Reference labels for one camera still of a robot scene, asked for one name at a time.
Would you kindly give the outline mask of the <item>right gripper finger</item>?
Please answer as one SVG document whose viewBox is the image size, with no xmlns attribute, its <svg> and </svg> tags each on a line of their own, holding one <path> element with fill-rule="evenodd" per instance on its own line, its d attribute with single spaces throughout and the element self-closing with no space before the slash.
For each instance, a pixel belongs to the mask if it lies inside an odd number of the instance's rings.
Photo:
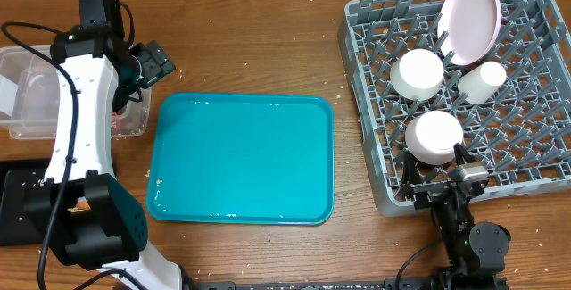
<svg viewBox="0 0 571 290">
<path fill-rule="evenodd" d="M 414 186 L 420 185 L 421 183 L 422 178 L 418 172 L 416 159 L 410 151 L 405 150 L 403 158 L 403 175 L 401 178 L 399 194 L 405 197 L 412 197 L 415 194 Z"/>
<path fill-rule="evenodd" d="M 453 146 L 455 162 L 457 166 L 476 163 L 476 158 L 472 156 L 462 143 Z"/>
</svg>

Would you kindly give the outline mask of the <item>small white plate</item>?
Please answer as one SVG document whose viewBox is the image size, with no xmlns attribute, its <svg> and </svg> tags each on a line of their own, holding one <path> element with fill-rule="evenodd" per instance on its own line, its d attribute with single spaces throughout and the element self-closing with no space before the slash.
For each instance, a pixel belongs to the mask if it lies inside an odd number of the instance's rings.
<svg viewBox="0 0 571 290">
<path fill-rule="evenodd" d="M 454 159 L 454 146 L 463 141 L 459 121 L 447 112 L 426 112 L 410 122 L 405 144 L 412 155 L 429 165 L 443 165 Z"/>
</svg>

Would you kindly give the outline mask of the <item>red snack wrapper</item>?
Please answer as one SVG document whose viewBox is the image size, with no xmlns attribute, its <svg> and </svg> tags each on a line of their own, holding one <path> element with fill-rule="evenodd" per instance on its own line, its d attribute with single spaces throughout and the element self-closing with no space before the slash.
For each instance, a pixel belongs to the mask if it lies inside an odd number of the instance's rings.
<svg viewBox="0 0 571 290">
<path fill-rule="evenodd" d="M 114 112 L 112 114 L 112 131 L 119 131 L 125 127 L 128 112 L 126 109 Z"/>
</svg>

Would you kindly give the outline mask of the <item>white upside-down cup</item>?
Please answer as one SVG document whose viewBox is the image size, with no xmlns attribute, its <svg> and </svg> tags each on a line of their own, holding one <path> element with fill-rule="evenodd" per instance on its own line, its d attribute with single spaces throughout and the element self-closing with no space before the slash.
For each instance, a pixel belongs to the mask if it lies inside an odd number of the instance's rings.
<svg viewBox="0 0 571 290">
<path fill-rule="evenodd" d="M 498 62 L 485 62 L 462 76 L 458 82 L 461 94 L 467 94 L 470 104 L 485 103 L 506 81 L 507 72 Z"/>
</svg>

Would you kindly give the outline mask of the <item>pale green bowl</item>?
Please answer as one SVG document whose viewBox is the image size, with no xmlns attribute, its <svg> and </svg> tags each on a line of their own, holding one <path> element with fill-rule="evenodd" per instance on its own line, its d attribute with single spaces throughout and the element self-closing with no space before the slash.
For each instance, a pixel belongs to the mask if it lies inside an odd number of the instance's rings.
<svg viewBox="0 0 571 290">
<path fill-rule="evenodd" d="M 396 61 L 390 71 L 393 89 L 409 100 L 434 97 L 443 83 L 442 60 L 426 49 L 414 49 Z"/>
</svg>

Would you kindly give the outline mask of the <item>large white plate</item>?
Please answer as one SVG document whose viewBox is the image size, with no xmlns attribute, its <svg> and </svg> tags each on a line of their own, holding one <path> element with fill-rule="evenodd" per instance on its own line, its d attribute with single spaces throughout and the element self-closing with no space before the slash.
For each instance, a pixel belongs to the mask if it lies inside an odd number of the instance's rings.
<svg viewBox="0 0 571 290">
<path fill-rule="evenodd" d="M 440 14 L 437 36 L 447 33 L 440 49 L 444 56 L 454 52 L 454 65 L 465 66 L 481 59 L 500 32 L 500 0 L 444 0 Z"/>
</svg>

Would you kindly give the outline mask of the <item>orange carrot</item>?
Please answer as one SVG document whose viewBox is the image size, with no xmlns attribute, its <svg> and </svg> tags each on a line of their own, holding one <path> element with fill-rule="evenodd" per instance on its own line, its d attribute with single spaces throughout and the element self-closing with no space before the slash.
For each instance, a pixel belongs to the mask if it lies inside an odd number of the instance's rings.
<svg viewBox="0 0 571 290">
<path fill-rule="evenodd" d="M 68 208 L 68 211 L 71 213 L 90 211 L 90 210 L 91 207 L 88 204 L 87 199 L 85 197 L 78 198 L 76 204 Z"/>
</svg>

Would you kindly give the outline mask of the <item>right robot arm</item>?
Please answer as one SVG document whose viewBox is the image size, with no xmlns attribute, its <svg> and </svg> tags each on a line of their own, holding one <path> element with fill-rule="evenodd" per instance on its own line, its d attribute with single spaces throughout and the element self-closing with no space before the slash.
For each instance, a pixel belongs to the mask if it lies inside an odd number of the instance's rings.
<svg viewBox="0 0 571 290">
<path fill-rule="evenodd" d="M 511 235 L 506 228 L 491 222 L 475 223 L 469 209 L 473 198 L 481 195 L 489 183 L 486 167 L 466 150 L 453 147 L 456 168 L 443 182 L 425 183 L 411 152 L 404 153 L 399 193 L 413 201 L 417 210 L 428 209 L 441 239 L 418 250 L 407 259 L 393 281 L 393 289 L 487 290 L 507 289 L 507 280 L 497 274 L 505 269 L 505 256 Z M 404 270 L 419 256 L 442 244 L 449 258 L 427 278 L 404 278 Z"/>
</svg>

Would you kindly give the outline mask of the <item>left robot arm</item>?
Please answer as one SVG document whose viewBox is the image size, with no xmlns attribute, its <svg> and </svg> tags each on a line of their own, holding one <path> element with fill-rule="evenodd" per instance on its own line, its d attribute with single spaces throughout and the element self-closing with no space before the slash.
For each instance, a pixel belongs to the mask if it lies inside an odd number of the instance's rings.
<svg viewBox="0 0 571 290">
<path fill-rule="evenodd" d="M 155 42 L 136 43 L 120 0 L 79 0 L 80 22 L 57 32 L 46 61 L 59 79 L 56 138 L 44 180 L 24 194 L 43 253 L 113 275 L 131 289 L 188 289 L 191 281 L 151 244 L 145 212 L 115 178 L 112 115 L 174 71 Z"/>
</svg>

